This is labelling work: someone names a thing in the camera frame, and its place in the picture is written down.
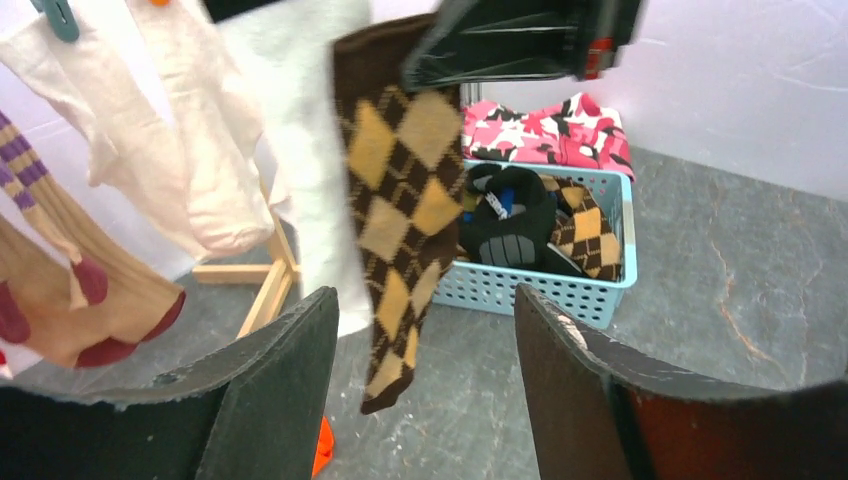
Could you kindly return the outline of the white sock with black stripes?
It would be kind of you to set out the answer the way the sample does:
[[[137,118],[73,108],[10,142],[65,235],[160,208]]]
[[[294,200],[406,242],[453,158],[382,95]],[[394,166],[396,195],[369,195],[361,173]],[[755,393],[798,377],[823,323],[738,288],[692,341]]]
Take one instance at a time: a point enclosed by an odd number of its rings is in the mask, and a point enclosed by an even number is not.
[[[333,42],[371,22],[367,1],[278,1],[220,23],[265,118],[277,167],[270,204],[296,234],[301,291],[336,289],[339,336],[371,323],[334,120]]]

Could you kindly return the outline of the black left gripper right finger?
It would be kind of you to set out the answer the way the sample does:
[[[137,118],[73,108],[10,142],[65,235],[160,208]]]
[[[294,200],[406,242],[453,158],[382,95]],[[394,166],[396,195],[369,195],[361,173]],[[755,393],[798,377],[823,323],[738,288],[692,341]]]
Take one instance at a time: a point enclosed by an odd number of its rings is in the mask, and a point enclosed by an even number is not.
[[[791,391],[655,359],[522,284],[516,341],[544,479],[843,479],[845,378]]]

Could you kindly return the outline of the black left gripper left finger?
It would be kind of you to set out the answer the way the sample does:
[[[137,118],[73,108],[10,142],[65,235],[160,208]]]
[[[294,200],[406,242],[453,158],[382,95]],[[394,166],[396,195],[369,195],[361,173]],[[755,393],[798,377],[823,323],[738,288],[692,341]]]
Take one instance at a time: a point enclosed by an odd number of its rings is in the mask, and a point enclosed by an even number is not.
[[[144,386],[1,387],[5,479],[307,479],[335,356],[337,292]]]

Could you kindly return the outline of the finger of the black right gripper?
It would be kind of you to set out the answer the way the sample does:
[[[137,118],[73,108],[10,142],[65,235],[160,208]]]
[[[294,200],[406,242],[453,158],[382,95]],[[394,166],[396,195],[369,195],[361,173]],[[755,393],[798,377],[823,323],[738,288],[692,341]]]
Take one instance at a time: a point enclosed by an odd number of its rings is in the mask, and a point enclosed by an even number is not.
[[[640,0],[444,1],[405,60],[402,85],[594,80],[616,66],[640,13]]]

